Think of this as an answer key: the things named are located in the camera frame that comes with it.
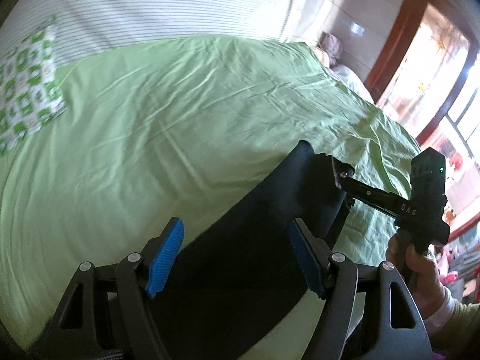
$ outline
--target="green bed sheet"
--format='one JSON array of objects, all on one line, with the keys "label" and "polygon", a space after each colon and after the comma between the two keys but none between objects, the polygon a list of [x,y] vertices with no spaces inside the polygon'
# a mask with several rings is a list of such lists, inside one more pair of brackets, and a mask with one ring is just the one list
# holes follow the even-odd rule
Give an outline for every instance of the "green bed sheet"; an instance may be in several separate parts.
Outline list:
[{"label": "green bed sheet", "polygon": [[[23,347],[83,261],[139,251],[171,216],[184,245],[295,147],[407,197],[416,142],[330,78],[303,43],[195,37],[137,44],[57,72],[67,110],[0,158],[0,318]],[[391,219],[357,202],[335,249],[379,264]],[[323,303],[307,292],[243,359],[300,359]]]}]

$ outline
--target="bolt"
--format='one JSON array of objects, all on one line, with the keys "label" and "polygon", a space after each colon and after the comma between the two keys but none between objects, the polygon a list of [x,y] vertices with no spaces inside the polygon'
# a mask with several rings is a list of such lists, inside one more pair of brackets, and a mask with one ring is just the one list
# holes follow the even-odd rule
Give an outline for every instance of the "bolt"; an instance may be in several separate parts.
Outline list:
[{"label": "bolt", "polygon": [[78,268],[79,268],[81,271],[86,272],[86,271],[88,271],[91,267],[92,267],[92,264],[89,263],[88,261],[85,261],[85,262],[81,263]]},{"label": "bolt", "polygon": [[384,261],[382,263],[382,267],[384,269],[387,269],[387,271],[393,271],[393,268],[394,268],[393,264],[390,261]]},{"label": "bolt", "polygon": [[332,259],[337,263],[342,263],[345,261],[345,256],[342,253],[334,253],[332,254]]},{"label": "bolt", "polygon": [[131,263],[136,263],[138,260],[140,260],[140,253],[130,253],[127,257],[128,261]]}]

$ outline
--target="wooden window frame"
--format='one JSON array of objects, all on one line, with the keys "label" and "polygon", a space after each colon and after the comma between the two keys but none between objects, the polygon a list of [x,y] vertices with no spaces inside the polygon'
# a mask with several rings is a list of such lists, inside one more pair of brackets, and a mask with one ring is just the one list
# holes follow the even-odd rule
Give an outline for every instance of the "wooden window frame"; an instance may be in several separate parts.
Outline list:
[{"label": "wooden window frame", "polygon": [[448,93],[447,98],[440,106],[440,109],[433,119],[416,137],[416,140],[420,145],[430,137],[438,127],[442,118],[447,114],[463,88],[470,68],[477,59],[479,41],[460,10],[449,0],[403,0],[397,19],[388,35],[387,41],[385,42],[375,65],[365,80],[366,88],[370,91],[374,102],[377,103],[405,57],[405,54],[417,33],[428,4],[437,8],[448,18],[448,20],[462,31],[463,35],[470,42],[470,48],[464,66],[462,67],[452,90]]}]

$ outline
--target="hand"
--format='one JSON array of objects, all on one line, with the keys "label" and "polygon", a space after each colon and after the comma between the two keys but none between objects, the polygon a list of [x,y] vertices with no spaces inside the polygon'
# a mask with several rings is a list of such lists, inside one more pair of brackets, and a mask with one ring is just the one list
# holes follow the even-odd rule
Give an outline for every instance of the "hand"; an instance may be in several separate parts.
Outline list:
[{"label": "hand", "polygon": [[[397,264],[398,240],[395,234],[388,241],[388,249],[385,252],[387,261]],[[417,286],[412,292],[413,300],[420,311],[423,319],[427,319],[440,309],[445,298],[445,289],[440,283],[435,257],[422,256],[415,251],[413,244],[406,249],[405,263],[407,267],[418,274]]]}]

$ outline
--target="green and white patterned cloth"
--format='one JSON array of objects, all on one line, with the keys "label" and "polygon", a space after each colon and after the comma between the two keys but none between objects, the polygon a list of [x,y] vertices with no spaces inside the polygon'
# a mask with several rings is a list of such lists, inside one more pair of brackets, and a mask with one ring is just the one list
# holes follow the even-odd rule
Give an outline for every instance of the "green and white patterned cloth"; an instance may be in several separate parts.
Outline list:
[{"label": "green and white patterned cloth", "polygon": [[55,80],[54,20],[0,57],[0,155],[65,110]]}]

